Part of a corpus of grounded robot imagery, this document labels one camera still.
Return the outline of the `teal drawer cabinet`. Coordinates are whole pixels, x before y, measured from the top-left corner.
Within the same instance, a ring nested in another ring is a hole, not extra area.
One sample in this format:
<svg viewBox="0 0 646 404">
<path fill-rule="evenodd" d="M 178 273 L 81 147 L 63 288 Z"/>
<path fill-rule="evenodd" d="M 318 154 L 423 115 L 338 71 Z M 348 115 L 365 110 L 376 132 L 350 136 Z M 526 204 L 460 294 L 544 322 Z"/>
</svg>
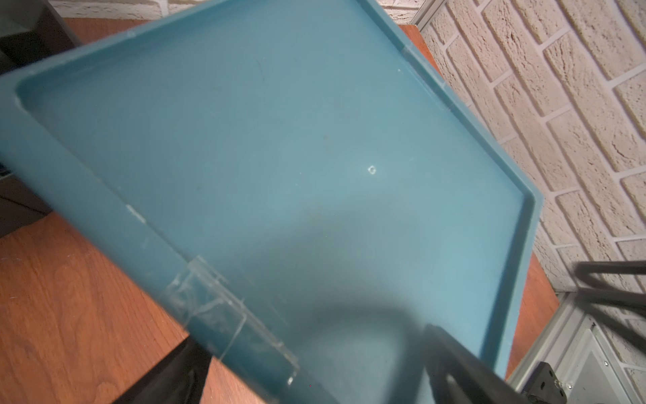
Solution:
<svg viewBox="0 0 646 404">
<path fill-rule="evenodd" d="M 374 1 L 209 1 L 1 78 L 1 160 L 254 391 L 506 373 L 542 197 Z"/>
</svg>

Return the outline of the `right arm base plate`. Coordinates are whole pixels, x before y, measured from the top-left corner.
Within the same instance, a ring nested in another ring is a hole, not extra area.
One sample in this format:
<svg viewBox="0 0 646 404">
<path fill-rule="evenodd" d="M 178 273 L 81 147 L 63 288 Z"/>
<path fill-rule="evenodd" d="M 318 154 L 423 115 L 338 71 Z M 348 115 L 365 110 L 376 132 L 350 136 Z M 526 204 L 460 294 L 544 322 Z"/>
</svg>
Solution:
<svg viewBox="0 0 646 404">
<path fill-rule="evenodd" d="M 521 390 L 530 403 L 566 404 L 567 396 L 550 364 L 539 362 Z"/>
</svg>

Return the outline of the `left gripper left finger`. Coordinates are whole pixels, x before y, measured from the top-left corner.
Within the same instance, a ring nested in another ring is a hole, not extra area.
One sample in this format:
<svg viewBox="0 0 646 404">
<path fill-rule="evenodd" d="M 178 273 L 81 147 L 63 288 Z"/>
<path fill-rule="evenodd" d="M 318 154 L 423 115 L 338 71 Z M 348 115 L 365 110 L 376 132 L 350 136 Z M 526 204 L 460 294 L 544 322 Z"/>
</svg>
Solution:
<svg viewBox="0 0 646 404">
<path fill-rule="evenodd" d="M 118 403 L 200 403 L 212 355 L 193 338 L 183 340 L 120 397 Z"/>
</svg>

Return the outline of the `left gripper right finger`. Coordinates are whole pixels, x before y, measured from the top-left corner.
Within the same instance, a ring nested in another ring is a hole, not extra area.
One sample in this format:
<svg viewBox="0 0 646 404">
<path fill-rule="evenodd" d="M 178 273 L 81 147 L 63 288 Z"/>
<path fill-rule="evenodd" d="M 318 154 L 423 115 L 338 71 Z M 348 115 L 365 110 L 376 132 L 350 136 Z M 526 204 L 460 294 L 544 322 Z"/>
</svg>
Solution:
<svg viewBox="0 0 646 404">
<path fill-rule="evenodd" d="M 436 403 L 527 403 L 443 328 L 427 325 L 423 358 Z"/>
</svg>

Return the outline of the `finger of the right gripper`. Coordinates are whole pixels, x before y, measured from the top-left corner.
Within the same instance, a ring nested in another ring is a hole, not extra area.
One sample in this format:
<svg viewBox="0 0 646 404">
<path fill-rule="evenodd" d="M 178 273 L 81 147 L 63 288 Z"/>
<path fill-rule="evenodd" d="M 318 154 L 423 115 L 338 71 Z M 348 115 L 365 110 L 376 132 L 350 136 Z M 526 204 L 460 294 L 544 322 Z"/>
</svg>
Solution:
<svg viewBox="0 0 646 404">
<path fill-rule="evenodd" d="M 575 266 L 575 276 L 588 285 L 577 294 L 579 301 L 608 306 L 644 306 L 645 294 L 621 291 L 595 274 L 645 275 L 644 261 L 581 262 Z"/>
</svg>

